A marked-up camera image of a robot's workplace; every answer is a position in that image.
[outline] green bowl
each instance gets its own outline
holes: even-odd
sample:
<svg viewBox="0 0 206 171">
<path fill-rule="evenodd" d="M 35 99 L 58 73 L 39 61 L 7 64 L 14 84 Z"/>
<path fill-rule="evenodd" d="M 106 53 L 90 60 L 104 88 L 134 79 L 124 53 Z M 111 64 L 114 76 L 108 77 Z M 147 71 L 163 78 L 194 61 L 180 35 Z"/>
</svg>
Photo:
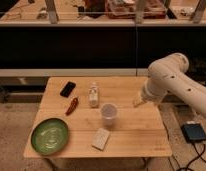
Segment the green bowl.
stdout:
<svg viewBox="0 0 206 171">
<path fill-rule="evenodd" d="M 58 118 L 41 122 L 32 132 L 31 145 L 41 155 L 50 155 L 60 151 L 69 137 L 67 124 Z"/>
</svg>

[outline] smartphone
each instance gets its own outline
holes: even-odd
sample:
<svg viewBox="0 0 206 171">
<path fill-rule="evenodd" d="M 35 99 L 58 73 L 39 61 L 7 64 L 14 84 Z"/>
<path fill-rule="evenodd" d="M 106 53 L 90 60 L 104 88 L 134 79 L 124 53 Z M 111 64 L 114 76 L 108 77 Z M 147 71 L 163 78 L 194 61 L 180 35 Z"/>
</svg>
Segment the smartphone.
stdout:
<svg viewBox="0 0 206 171">
<path fill-rule="evenodd" d="M 60 95 L 63 96 L 63 97 L 68 97 L 72 90 L 76 87 L 76 84 L 69 81 L 65 87 L 62 89 L 62 91 L 60 92 Z"/>
</svg>

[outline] black box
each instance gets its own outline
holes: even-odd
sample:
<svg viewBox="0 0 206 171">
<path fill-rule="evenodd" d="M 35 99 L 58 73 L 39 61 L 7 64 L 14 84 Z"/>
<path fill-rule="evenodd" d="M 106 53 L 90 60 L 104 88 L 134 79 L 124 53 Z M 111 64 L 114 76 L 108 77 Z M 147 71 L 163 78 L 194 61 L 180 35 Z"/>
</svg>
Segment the black box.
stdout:
<svg viewBox="0 0 206 171">
<path fill-rule="evenodd" d="M 205 131 L 200 124 L 184 124 L 182 125 L 181 129 L 188 143 L 206 140 Z"/>
</svg>

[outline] table leg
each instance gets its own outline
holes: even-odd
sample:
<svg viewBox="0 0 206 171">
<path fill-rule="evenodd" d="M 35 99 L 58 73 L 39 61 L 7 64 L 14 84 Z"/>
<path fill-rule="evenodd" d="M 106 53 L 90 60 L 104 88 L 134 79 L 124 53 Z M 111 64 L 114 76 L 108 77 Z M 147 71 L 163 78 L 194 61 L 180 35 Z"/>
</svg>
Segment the table leg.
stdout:
<svg viewBox="0 0 206 171">
<path fill-rule="evenodd" d="M 150 165 L 150 163 L 152 163 L 153 159 L 154 159 L 153 157 L 148 157 L 147 159 L 143 158 L 144 165 L 143 165 L 142 169 L 147 170 L 148 166 Z"/>
<path fill-rule="evenodd" d="M 52 171 L 58 171 L 58 167 L 55 166 L 55 164 L 49 159 L 49 158 L 43 158 L 43 160 L 51 167 Z"/>
</svg>

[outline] box on shelf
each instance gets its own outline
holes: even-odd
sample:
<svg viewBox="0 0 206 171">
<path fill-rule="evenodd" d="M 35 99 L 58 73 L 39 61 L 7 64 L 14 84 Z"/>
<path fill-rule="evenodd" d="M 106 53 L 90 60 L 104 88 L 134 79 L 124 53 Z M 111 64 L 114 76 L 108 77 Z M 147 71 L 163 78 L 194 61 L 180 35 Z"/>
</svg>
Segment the box on shelf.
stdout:
<svg viewBox="0 0 206 171">
<path fill-rule="evenodd" d="M 135 0 L 106 0 L 105 11 L 109 18 L 134 18 Z M 144 18 L 165 18 L 167 8 L 160 0 L 147 0 Z"/>
</svg>

